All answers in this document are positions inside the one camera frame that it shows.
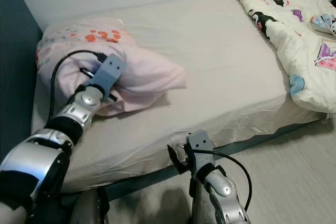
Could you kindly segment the blue padded headboard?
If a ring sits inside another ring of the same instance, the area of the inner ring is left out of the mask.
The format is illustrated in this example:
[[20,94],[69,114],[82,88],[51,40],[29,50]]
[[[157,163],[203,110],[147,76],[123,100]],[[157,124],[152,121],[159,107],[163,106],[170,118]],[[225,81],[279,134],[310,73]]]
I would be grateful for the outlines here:
[[7,151],[31,133],[35,53],[43,36],[24,0],[0,0],[2,77],[0,147]]

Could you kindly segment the pink patterned pillow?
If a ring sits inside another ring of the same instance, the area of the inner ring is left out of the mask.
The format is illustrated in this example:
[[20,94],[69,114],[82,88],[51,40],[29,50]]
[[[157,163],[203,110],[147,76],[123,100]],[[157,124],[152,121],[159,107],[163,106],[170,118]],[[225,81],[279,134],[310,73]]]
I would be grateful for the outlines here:
[[49,27],[38,43],[37,73],[46,88],[57,62],[55,100],[66,102],[77,87],[89,78],[81,68],[97,71],[101,66],[92,53],[120,54],[127,67],[111,88],[116,101],[106,100],[97,111],[100,116],[114,116],[149,108],[166,92],[185,88],[185,69],[151,50],[144,49],[125,30],[122,20],[110,17],[83,18]]

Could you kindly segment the grey robot left leg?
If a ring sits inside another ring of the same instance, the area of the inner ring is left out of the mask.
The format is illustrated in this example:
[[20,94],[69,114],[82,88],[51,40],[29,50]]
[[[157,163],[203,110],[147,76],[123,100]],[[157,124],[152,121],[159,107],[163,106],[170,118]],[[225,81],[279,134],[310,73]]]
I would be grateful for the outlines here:
[[75,201],[69,224],[110,224],[110,200],[105,188],[85,190]]

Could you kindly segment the grey robot right leg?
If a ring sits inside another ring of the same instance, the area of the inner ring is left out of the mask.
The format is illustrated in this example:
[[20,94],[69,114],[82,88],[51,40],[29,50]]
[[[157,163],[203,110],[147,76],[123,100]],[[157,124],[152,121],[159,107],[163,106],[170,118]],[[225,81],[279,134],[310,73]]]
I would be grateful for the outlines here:
[[189,194],[192,197],[192,210],[187,224],[212,224],[211,202],[203,184],[190,179]]

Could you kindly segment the beige sheeted mattress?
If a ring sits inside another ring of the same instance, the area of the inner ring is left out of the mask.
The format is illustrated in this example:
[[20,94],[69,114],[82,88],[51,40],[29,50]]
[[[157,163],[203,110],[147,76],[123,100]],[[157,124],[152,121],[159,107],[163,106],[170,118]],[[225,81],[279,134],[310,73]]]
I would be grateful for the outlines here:
[[326,117],[295,104],[271,42],[238,0],[182,0],[81,16],[113,18],[139,46],[182,66],[184,89],[138,112],[98,116],[75,145],[62,190],[107,186],[171,166],[168,145],[204,130],[216,145]]

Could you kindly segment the grey robot leg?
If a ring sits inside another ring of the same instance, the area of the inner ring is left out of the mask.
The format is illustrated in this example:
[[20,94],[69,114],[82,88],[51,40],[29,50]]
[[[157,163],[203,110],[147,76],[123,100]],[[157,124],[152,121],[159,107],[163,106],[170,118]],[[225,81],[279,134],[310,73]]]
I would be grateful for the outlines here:
[[75,201],[69,224],[110,224],[110,200],[105,188],[85,190]]
[[187,224],[212,224],[211,202],[203,184],[190,179],[189,194],[192,197],[192,210]]

